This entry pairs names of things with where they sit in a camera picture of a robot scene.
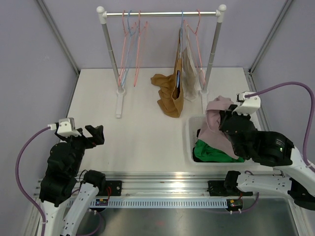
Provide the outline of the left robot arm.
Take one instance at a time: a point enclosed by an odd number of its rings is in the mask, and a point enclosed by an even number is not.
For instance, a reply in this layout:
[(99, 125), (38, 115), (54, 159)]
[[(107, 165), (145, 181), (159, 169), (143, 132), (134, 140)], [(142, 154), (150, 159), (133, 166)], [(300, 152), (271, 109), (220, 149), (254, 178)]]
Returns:
[(105, 174), (89, 170), (84, 175), (70, 210), (65, 210), (77, 183), (76, 177), (85, 151), (103, 145), (105, 138), (102, 125), (86, 125), (90, 137), (86, 137), (81, 128), (74, 129), (72, 125), (66, 126), (65, 131), (61, 131), (61, 128), (61, 125), (57, 125), (55, 135), (61, 142), (50, 150), (48, 167), (40, 185), (39, 198), (45, 216), (42, 224), (45, 236), (76, 235), (92, 199), (106, 191)]

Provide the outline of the black tank top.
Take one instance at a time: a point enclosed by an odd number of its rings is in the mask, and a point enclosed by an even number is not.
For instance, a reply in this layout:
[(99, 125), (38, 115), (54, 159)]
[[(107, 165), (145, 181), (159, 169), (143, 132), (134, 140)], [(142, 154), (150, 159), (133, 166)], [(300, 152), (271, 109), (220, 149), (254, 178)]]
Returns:
[(195, 146), (192, 148), (192, 159), (194, 162), (201, 163), (201, 162), (203, 162), (203, 160), (200, 159), (200, 151), (199, 151), (199, 149), (195, 150), (197, 143), (198, 143), (198, 140), (196, 141)]

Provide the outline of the pink wire hanger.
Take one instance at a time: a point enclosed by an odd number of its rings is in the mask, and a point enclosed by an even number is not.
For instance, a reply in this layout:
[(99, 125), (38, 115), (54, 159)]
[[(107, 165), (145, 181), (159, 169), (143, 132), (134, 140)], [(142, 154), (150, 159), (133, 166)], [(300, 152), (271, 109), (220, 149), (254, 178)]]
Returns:
[(125, 86), (126, 77), (128, 74), (128, 61), (129, 61), (129, 54), (133, 44), (134, 35), (137, 32), (138, 25), (137, 23), (130, 23), (130, 15), (132, 11), (130, 10), (126, 15), (123, 12), (122, 15), (122, 23), (123, 23), (123, 31), (124, 31), (124, 42), (122, 48), (122, 56), (121, 56), (121, 64), (120, 64), (120, 75), (119, 75), (119, 85), (122, 87)]

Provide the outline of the green tank top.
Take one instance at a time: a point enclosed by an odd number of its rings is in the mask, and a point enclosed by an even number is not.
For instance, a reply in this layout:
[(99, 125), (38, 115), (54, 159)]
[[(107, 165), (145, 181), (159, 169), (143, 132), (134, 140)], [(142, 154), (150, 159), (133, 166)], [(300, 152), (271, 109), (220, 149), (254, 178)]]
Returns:
[(202, 140), (198, 140), (195, 150), (200, 151), (200, 159), (203, 163), (244, 163), (245, 160), (242, 157), (234, 159), (227, 155), (225, 152), (215, 149)]

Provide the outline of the pink tank top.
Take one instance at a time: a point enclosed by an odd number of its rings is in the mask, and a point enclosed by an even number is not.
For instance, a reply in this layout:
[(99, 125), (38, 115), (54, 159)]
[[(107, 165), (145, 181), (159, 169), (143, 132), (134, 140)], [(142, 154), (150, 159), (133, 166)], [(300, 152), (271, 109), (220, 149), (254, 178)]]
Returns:
[(219, 130), (221, 122), (220, 111), (227, 110), (233, 104), (234, 102), (230, 98), (223, 96), (218, 96), (213, 101), (210, 101), (205, 110), (205, 119), (202, 123), (198, 139), (237, 160), (239, 157), (234, 154), (231, 142)]

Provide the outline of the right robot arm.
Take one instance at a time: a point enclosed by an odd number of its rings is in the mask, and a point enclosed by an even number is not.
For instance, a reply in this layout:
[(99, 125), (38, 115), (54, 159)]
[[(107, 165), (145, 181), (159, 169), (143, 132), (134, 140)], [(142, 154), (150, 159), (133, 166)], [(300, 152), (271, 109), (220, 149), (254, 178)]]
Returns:
[(250, 115), (236, 113), (237, 105), (220, 111), (219, 130), (231, 142), (234, 154), (245, 160), (282, 171), (286, 177), (256, 176), (228, 171), (223, 183), (229, 195), (261, 192), (279, 195), (308, 210), (315, 209), (315, 174), (297, 147), (281, 133), (259, 131)]

